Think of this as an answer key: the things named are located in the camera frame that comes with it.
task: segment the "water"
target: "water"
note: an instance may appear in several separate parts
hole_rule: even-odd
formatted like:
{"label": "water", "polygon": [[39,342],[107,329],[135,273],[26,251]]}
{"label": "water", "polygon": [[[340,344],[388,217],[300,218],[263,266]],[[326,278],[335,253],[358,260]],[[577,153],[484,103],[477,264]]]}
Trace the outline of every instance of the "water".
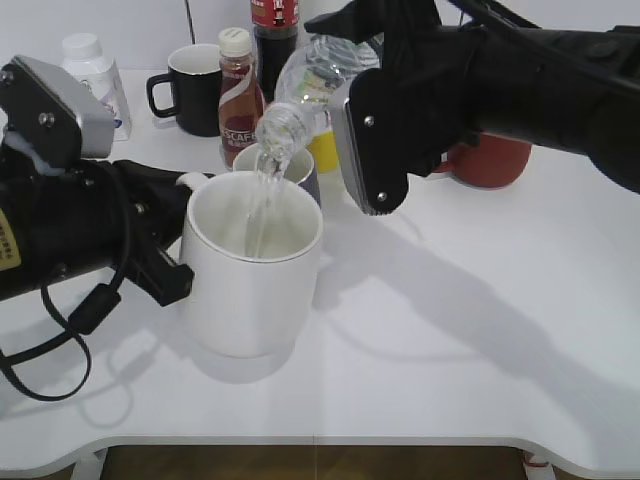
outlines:
{"label": "water", "polygon": [[247,215],[245,236],[245,256],[263,258],[264,246],[269,243],[270,229],[268,225],[278,211],[281,201],[282,178],[289,165],[290,157],[275,157],[263,153],[258,161],[256,188],[253,189],[251,206]]}

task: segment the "white ceramic cup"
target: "white ceramic cup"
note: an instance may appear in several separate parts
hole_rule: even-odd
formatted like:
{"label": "white ceramic cup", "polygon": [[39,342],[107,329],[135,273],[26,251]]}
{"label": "white ceramic cup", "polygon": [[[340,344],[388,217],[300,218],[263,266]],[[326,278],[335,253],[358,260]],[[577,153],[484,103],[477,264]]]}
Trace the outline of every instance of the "white ceramic cup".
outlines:
{"label": "white ceramic cup", "polygon": [[230,357],[268,355],[295,342],[311,310],[322,248],[320,208],[302,188],[283,180],[262,257],[244,255],[256,177],[188,173],[178,180],[194,190],[180,259],[195,279],[181,303],[182,317],[200,343]]}

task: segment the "red mug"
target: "red mug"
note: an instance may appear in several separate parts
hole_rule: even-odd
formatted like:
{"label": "red mug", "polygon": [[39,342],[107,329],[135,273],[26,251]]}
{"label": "red mug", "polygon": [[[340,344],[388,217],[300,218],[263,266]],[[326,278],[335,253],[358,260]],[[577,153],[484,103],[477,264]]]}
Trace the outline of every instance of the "red mug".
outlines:
{"label": "red mug", "polygon": [[436,172],[452,172],[475,187],[505,187],[522,175],[531,147],[529,143],[483,134],[477,147],[462,144],[453,147]]}

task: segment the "black mug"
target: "black mug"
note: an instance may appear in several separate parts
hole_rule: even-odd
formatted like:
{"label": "black mug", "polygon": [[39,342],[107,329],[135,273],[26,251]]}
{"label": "black mug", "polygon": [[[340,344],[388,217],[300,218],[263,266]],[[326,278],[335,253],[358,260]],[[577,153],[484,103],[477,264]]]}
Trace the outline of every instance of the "black mug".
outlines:
{"label": "black mug", "polygon": [[[161,110],[156,106],[153,88],[160,83],[171,84],[171,108]],[[199,137],[217,137],[220,135],[218,103],[221,87],[220,47],[202,43],[173,52],[169,56],[169,73],[147,80],[147,98],[156,117],[175,116],[185,132]]]}

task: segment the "nescafe bottle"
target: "nescafe bottle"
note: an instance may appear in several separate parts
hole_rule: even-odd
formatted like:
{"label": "nescafe bottle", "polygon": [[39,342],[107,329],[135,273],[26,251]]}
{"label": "nescafe bottle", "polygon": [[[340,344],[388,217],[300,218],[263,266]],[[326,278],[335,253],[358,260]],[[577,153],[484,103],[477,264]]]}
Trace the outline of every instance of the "nescafe bottle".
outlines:
{"label": "nescafe bottle", "polygon": [[264,97],[256,79],[251,35],[243,28],[220,32],[220,136],[228,169],[238,153],[256,142],[258,120],[264,113]]}
{"label": "nescafe bottle", "polygon": [[296,49],[298,0],[251,0],[256,44],[258,82],[267,102],[272,102],[280,70]]}

